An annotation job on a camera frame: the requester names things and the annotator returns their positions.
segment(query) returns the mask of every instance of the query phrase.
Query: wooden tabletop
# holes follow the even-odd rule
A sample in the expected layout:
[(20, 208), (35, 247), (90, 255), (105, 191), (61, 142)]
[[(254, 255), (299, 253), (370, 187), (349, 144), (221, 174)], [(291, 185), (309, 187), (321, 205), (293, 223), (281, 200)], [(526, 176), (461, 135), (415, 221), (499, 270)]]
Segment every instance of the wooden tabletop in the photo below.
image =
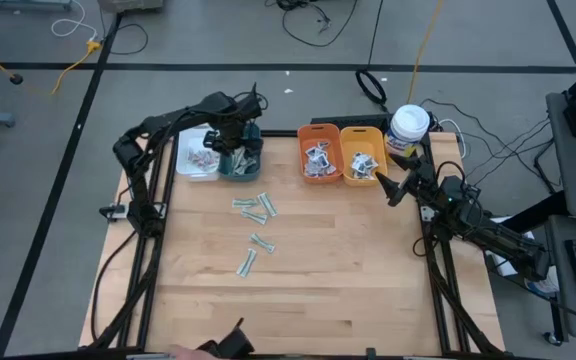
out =
[[(461, 163), (454, 134), (431, 139), (436, 164)], [(348, 355), (374, 347), (380, 355), (440, 355), (426, 262), (412, 253), (421, 236), (414, 198), (391, 208), (379, 186), (305, 184), (297, 152), (296, 138), (265, 139), (262, 174), (252, 183), (175, 176), (148, 351), (219, 341), (244, 317), (242, 329), (257, 353)], [(457, 174), (450, 167), (442, 173)], [(389, 176), (400, 181), (405, 173), (390, 166)], [(119, 188), (125, 188), (123, 175)], [(231, 206), (233, 198), (262, 192), (279, 212), (265, 226)], [(126, 221), (109, 226), (100, 265), (131, 231)], [(248, 240), (253, 232), (276, 245), (272, 255)], [(98, 333), (125, 299), (135, 243), (113, 260), (101, 283)], [(456, 239), (451, 246), (464, 307), (503, 348), (481, 251)], [(244, 279), (235, 271), (248, 248), (257, 250), (257, 259)], [(140, 314), (138, 305), (129, 343)], [(89, 309), (80, 343), (90, 342)], [(455, 336), (451, 344), (457, 348)]]

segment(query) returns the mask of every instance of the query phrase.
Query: gray floor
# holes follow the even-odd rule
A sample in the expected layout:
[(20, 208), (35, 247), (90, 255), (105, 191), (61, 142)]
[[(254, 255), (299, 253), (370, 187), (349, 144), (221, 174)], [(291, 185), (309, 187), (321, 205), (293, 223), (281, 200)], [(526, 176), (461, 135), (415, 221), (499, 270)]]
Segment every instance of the gray floor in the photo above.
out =
[[(99, 26), (96, 2), (81, 0), (87, 23)], [(142, 53), (111, 56), (110, 62), (166, 64), (321, 63), (352, 64), (368, 60), (378, 1), (360, 0), (346, 32), (328, 48), (314, 49), (287, 37), (281, 12), (262, 1), (168, 1), (163, 13), (131, 14), (150, 35)], [(576, 41), (576, 1), (557, 0)], [(411, 64), (433, 11), (433, 2), (385, 1), (373, 63)], [(350, 0), (324, 1), (333, 29), (343, 23)], [(316, 14), (300, 10), (289, 26), (312, 41)], [(9, 62), (73, 62), (90, 36), (78, 30), (55, 39), (50, 24), (76, 14), (31, 11), (15, 15), (0, 10), (0, 60)], [(106, 15), (106, 24), (111, 16)], [(119, 33), (116, 51), (141, 44), (133, 30)], [(424, 64), (572, 66), (572, 58), (545, 1), (446, 1)], [(50, 89), (56, 71), (20, 71), (35, 88)], [(409, 73), (376, 73), (388, 92), (391, 109), (406, 99)], [(59, 95), (37, 95), (10, 85), (0, 73), (0, 111), (13, 112), (15, 128), (0, 128), (0, 324), (44, 208), (57, 167), (72, 130), (91, 72), (73, 71)], [(421, 73), (413, 102), (426, 97), (458, 104), (481, 119), (504, 141), (545, 119), (544, 97), (568, 87), (576, 75)], [(119, 166), (111, 145), (145, 116), (194, 104), (205, 94), (245, 91), (252, 83), (270, 107), (259, 119), (265, 129), (295, 129), (312, 117), (377, 113), (355, 84), (352, 72), (106, 71), (88, 117), (81, 143), (55, 213), (26, 302), (13, 333), (8, 355), (74, 349), (77, 346), (106, 224), (97, 214), (112, 201)], [(475, 123), (451, 108), (428, 104), (439, 118), (455, 120), (467, 133), (484, 136)], [(549, 128), (530, 140), (550, 136)], [(466, 170), (488, 158), (482, 142), (466, 138), (470, 155)], [(491, 138), (493, 149), (501, 149)], [(533, 153), (525, 154), (530, 164)], [(554, 151), (543, 159), (553, 181), (558, 179)], [(477, 181), (496, 163), (472, 174)], [(507, 161), (481, 183), (483, 205), (496, 214), (515, 213), (547, 196), (543, 185), (516, 159)], [(576, 339), (562, 348), (545, 344), (540, 333), (551, 329), (549, 307), (519, 289), (491, 280), (507, 348), (518, 355), (553, 359), (576, 357)]]

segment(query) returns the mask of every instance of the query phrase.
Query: orange bin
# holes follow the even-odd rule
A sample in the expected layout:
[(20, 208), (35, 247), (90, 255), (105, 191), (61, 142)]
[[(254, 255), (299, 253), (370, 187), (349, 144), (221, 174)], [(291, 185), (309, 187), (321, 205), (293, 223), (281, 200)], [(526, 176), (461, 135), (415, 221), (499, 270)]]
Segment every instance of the orange bin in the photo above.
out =
[[(350, 186), (373, 186), (379, 181), (375, 172), (388, 175), (384, 139), (379, 129), (370, 126), (349, 126), (341, 131), (341, 147), (344, 154), (344, 182)], [(372, 156), (379, 166), (373, 170), (374, 179), (355, 179), (352, 176), (352, 159), (360, 152)]]
[(317, 146), (318, 142), (325, 141), (330, 145), (326, 148), (328, 162), (337, 168), (334, 173), (320, 177), (308, 177), (304, 179), (309, 184), (327, 184), (339, 180), (344, 169), (344, 156), (341, 152), (339, 140), (339, 128), (333, 124), (304, 125), (297, 131), (299, 139), (299, 158), (301, 159), (301, 173), (304, 174), (304, 166), (308, 163), (306, 150)]

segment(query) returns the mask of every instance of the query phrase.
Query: white cable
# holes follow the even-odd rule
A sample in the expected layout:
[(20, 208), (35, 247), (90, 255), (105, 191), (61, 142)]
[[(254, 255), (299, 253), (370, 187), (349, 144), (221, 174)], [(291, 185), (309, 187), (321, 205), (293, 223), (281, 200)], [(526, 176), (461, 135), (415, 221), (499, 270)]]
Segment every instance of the white cable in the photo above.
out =
[(461, 158), (462, 159), (465, 158), (466, 157), (466, 139), (464, 139), (464, 134), (461, 133), (461, 129), (459, 128), (459, 125), (457, 125), (457, 123), (454, 122), (452, 119), (443, 119), (439, 122), (439, 125), (441, 125), (445, 122), (451, 123), (457, 129), (457, 133), (459, 134), (459, 137), (461, 138), (461, 148), (463, 149), (463, 154), (461, 154)]
[[(79, 19), (79, 21), (76, 20), (71, 20), (71, 19), (59, 19), (57, 21), (55, 21), (54, 23), (52, 23), (52, 26), (50, 26), (50, 30), (52, 31), (53, 35), (58, 36), (58, 37), (66, 37), (66, 36), (70, 36), (72, 35), (80, 26), (86, 27), (90, 30), (93, 31), (92, 37), (90, 38), (90, 41), (93, 41), (97, 38), (97, 29), (95, 29), (94, 27), (88, 25), (88, 24), (84, 24), (83, 21), (86, 18), (86, 10), (84, 9), (84, 7), (81, 5), (81, 3), (77, 0), (72, 0), (72, 2), (74, 2), (75, 4), (79, 5), (79, 8), (81, 9), (81, 19)], [(71, 23), (71, 24), (75, 24), (75, 26), (68, 32), (65, 33), (58, 33), (55, 31), (55, 25), (62, 23), (62, 22), (66, 22), (66, 23)]]

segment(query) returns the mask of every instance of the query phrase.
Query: desk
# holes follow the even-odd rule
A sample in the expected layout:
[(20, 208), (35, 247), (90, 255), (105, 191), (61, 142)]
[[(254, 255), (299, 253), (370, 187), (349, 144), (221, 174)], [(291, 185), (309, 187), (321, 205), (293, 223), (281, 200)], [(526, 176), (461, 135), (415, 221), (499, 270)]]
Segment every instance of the desk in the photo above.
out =
[[(461, 163), (454, 134), (431, 139), (437, 164)], [(266, 138), (262, 174), (253, 183), (191, 183), (175, 175), (146, 350), (220, 340), (244, 317), (257, 353), (359, 355), (375, 347), (380, 355), (440, 355), (425, 260), (411, 250), (421, 236), (415, 200), (389, 208), (379, 186), (305, 184), (297, 151), (296, 138)], [(405, 177), (396, 166), (389, 175)], [(231, 207), (235, 197), (262, 192), (279, 211), (265, 226)], [(109, 226), (100, 265), (131, 231), (125, 221)], [(242, 279), (235, 271), (254, 247), (253, 232), (276, 250), (257, 249)], [(101, 283), (98, 332), (124, 301), (134, 249), (133, 242), (114, 259)], [(452, 252), (464, 307), (503, 348), (481, 251), (455, 240)], [(138, 305), (129, 344), (140, 312)], [(80, 343), (90, 342), (89, 309)], [(457, 349), (455, 336), (451, 343)]]
[(576, 216), (576, 137), (563, 113), (566, 98), (552, 93), (546, 96), (546, 103), (564, 190), (504, 221), (505, 226), (521, 234), (545, 223), (551, 215)]
[[(546, 223), (548, 245), (552, 249), (554, 261), (557, 264), (557, 277), (560, 286), (560, 302), (562, 305), (576, 310), (576, 281), (575, 275), (568, 259), (568, 252), (564, 246), (566, 240), (576, 240), (576, 219), (565, 216), (551, 216)], [(576, 336), (576, 316), (564, 314), (564, 331)]]

